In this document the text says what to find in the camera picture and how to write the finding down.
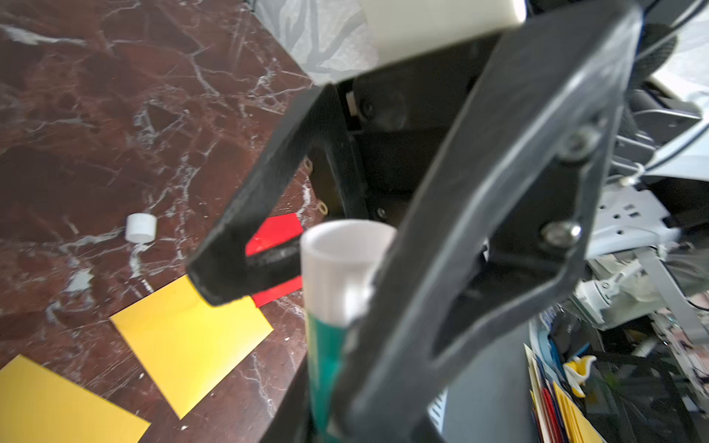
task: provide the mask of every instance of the small white cylinder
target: small white cylinder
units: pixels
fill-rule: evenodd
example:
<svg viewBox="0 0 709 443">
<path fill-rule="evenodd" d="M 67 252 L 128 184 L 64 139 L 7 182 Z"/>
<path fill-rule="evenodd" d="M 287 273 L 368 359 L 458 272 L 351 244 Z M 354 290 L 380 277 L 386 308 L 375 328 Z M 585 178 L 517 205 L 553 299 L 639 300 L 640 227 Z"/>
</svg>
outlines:
<svg viewBox="0 0 709 443">
<path fill-rule="evenodd" d="M 396 229 L 370 220 L 336 220 L 301 237 L 306 310 L 335 327 L 347 327 L 367 310 L 371 280 Z"/>
<path fill-rule="evenodd" d="M 125 239 L 131 243 L 150 243 L 155 240 L 157 218 L 151 214 L 130 214 L 125 222 Z"/>
</svg>

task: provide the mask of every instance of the marble table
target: marble table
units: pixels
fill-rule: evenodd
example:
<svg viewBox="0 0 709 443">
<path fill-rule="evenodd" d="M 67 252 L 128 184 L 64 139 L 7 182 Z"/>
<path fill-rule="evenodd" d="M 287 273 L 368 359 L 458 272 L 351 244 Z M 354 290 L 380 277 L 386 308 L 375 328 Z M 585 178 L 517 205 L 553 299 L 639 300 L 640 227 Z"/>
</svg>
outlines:
<svg viewBox="0 0 709 443">
<path fill-rule="evenodd" d="M 151 422 L 141 442 L 256 442 L 304 356 L 302 297 L 182 421 L 108 317 L 184 274 L 310 79 L 238 0 L 0 6 L 0 366 L 24 354 Z M 275 215 L 316 221 L 304 169 Z M 131 245 L 125 217 L 158 217 Z"/>
</svg>

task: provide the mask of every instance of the screw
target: screw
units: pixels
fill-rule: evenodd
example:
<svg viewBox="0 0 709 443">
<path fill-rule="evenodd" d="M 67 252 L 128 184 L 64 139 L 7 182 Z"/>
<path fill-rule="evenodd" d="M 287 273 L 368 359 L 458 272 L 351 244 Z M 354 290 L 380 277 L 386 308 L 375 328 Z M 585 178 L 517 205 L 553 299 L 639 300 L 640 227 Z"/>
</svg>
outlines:
<svg viewBox="0 0 709 443">
<path fill-rule="evenodd" d="M 359 112 L 362 114 L 362 117 L 371 120 L 374 117 L 374 105 L 371 101 L 362 99 L 359 102 Z"/>
<path fill-rule="evenodd" d="M 542 237 L 551 246 L 569 249 L 581 239 L 581 226 L 570 220 L 551 222 L 542 228 Z"/>
<path fill-rule="evenodd" d="M 588 157 L 603 138 L 603 133 L 594 125 L 582 125 L 571 134 L 568 143 L 559 152 L 565 162 L 578 162 Z"/>
</svg>

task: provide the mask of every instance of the red paper sheet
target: red paper sheet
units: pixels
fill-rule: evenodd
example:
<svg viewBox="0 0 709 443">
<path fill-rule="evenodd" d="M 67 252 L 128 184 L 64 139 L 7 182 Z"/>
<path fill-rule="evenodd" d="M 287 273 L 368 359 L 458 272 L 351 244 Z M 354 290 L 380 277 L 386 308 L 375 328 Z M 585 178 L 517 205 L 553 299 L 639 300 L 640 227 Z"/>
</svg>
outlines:
<svg viewBox="0 0 709 443">
<path fill-rule="evenodd" d="M 552 402 L 552 394 L 546 387 L 542 388 L 542 394 L 544 396 L 544 404 L 547 409 L 547 416 L 549 417 L 549 422 L 552 428 L 552 438 L 556 443 L 563 443 L 562 430 L 559 427 L 559 418 L 554 411 L 554 403 Z"/>
<path fill-rule="evenodd" d="M 303 227 L 300 220 L 298 220 L 298 216 L 294 213 L 267 218 L 246 245 L 246 255 L 258 254 L 266 249 L 287 242 L 291 238 L 298 237 L 302 233 Z M 300 276 L 297 276 L 295 279 L 288 280 L 266 291 L 253 294 L 251 298 L 254 299 L 256 306 L 260 308 L 266 303 L 270 303 L 282 296 L 287 296 L 302 287 L 303 280 Z"/>
</svg>

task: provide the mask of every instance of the teal cylindrical container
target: teal cylindrical container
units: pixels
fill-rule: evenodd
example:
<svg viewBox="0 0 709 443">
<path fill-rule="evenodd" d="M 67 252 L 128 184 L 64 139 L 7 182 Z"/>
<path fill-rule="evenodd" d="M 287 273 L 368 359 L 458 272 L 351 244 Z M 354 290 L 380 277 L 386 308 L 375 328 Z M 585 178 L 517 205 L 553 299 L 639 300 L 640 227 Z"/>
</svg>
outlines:
<svg viewBox="0 0 709 443">
<path fill-rule="evenodd" d="M 308 376 L 313 419 L 325 442 L 330 396 L 340 371 L 347 327 L 367 311 L 372 277 L 396 229 L 370 220 L 321 223 L 301 236 Z"/>
</svg>

